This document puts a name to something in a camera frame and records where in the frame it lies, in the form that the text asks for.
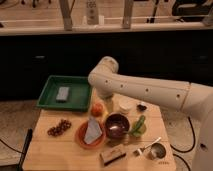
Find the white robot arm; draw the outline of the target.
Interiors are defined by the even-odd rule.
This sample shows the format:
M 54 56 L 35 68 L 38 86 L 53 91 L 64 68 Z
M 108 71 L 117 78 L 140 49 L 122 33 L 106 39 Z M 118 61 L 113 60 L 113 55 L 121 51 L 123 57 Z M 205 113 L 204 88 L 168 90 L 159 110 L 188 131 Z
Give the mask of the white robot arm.
M 213 169 L 213 87 L 186 81 L 152 79 L 118 74 L 119 64 L 103 57 L 88 75 L 101 99 L 114 93 L 181 111 L 201 123 L 192 171 Z

